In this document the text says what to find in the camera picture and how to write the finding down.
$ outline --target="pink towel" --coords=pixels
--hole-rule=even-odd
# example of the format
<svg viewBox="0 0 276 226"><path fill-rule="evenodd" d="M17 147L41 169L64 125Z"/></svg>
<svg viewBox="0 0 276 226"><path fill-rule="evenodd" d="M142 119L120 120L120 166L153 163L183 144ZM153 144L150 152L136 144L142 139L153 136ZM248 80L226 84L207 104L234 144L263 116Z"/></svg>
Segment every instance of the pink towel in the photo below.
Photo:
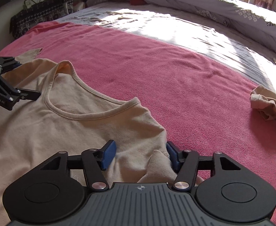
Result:
<svg viewBox="0 0 276 226"><path fill-rule="evenodd" d="M264 121L250 108L256 85L239 73L173 45L71 23L41 23L0 55L38 47L41 58L70 60L97 91L139 97L179 148L225 152L276 188L276 121Z"/></svg>

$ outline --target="bed sheet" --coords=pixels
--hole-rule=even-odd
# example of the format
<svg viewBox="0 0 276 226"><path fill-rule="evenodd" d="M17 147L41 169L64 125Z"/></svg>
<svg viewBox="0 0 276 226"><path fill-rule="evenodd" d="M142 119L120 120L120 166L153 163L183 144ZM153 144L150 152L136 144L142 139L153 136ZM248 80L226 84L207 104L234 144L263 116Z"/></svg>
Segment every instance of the bed sheet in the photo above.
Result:
<svg viewBox="0 0 276 226"><path fill-rule="evenodd" d="M107 2L57 20L100 25L206 55L276 92L276 53L208 18L153 4Z"/></svg>

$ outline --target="beige shirt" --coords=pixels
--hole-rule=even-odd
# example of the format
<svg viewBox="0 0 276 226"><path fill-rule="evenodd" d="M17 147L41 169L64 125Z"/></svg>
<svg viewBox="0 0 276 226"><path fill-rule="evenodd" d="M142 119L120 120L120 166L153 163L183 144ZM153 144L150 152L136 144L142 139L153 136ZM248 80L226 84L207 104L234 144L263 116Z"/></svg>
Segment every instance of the beige shirt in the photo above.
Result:
<svg viewBox="0 0 276 226"><path fill-rule="evenodd" d="M9 222L2 205L5 188L61 150L78 155L113 139L117 153L104 172L110 185L175 179L166 131L138 98L120 101L93 90L69 61L36 59L5 78L42 95L34 102L20 100L12 111L0 107L0 226Z"/></svg>

